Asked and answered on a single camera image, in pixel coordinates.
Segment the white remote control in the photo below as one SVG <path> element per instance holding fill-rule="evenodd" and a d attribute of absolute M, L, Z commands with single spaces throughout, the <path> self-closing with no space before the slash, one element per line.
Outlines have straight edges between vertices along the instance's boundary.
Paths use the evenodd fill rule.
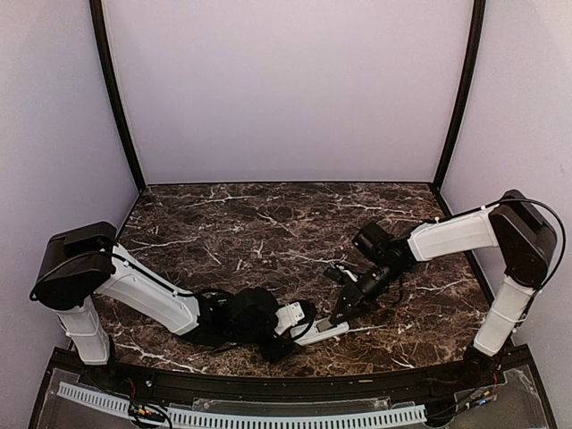
<path fill-rule="evenodd" d="M 327 330 L 320 331 L 318 325 L 322 320 L 314 321 L 312 327 L 305 333 L 304 336 L 300 336 L 295 342 L 301 346 L 315 344 L 321 341 L 329 340 L 333 337 L 342 335 L 349 331 L 349 324 L 343 322 L 338 325 L 332 325 Z"/>

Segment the grey battery cover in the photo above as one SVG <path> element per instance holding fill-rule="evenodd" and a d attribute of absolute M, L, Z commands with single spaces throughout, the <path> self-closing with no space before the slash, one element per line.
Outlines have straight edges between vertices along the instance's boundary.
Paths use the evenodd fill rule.
<path fill-rule="evenodd" d="M 315 324 L 315 327 L 319 332 L 325 332 L 332 328 L 332 324 L 329 322 L 328 319 L 323 319 L 317 322 Z"/>

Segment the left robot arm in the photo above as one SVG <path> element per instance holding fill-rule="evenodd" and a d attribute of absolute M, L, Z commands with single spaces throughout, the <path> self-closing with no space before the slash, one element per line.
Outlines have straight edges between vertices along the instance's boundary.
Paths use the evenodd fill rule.
<path fill-rule="evenodd" d="M 315 317 L 311 305 L 281 305 L 261 287 L 237 293 L 183 290 L 139 263 L 117 242 L 108 222 L 56 234 L 46 245 L 29 298 L 56 313 L 81 361 L 107 390 L 120 389 L 126 371 L 112 359 L 114 347 L 93 303 L 95 295 L 122 302 L 191 344 L 254 344 L 270 363 L 299 349 L 302 335 L 291 329 L 308 332 Z"/>

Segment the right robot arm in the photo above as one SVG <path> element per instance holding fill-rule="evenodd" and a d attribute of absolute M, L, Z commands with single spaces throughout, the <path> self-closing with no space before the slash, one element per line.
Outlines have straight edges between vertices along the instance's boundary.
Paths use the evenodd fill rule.
<path fill-rule="evenodd" d="M 399 237 L 378 223 L 365 224 L 354 247 L 372 263 L 357 274 L 342 264 L 325 275 L 342 289 L 329 318 L 318 323 L 323 332 L 367 314 L 376 300 L 416 264 L 481 248 L 498 248 L 505 264 L 503 282 L 472 343 L 472 354 L 456 369 L 457 381 L 476 387 L 491 372 L 488 359 L 497 355 L 520 326 L 535 300 L 558 270 L 567 234 L 558 215 L 546 204 L 526 198 L 516 189 L 487 205 L 420 223 Z"/>

